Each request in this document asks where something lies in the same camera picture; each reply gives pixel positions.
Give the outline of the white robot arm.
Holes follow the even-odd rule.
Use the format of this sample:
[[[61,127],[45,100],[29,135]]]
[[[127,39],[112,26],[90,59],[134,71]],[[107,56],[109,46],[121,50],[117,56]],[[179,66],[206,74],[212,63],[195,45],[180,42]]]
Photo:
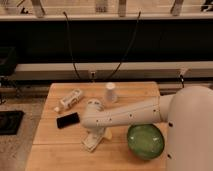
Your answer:
[[[166,122],[166,171],[213,171],[213,90],[182,88],[126,106],[98,111],[88,105],[85,128]]]

